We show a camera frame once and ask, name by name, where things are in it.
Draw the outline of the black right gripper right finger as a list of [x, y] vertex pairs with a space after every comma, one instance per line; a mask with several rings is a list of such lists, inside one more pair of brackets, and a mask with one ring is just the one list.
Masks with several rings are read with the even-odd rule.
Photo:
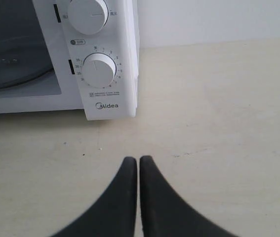
[[231, 233], [188, 205], [151, 156], [139, 163], [140, 208], [145, 237], [230, 237]]

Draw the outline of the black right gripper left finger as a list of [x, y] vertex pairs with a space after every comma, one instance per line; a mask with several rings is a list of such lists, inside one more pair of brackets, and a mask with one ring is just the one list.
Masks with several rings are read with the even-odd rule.
[[115, 177], [80, 217], [55, 237], [132, 237], [137, 211], [137, 163], [125, 157]]

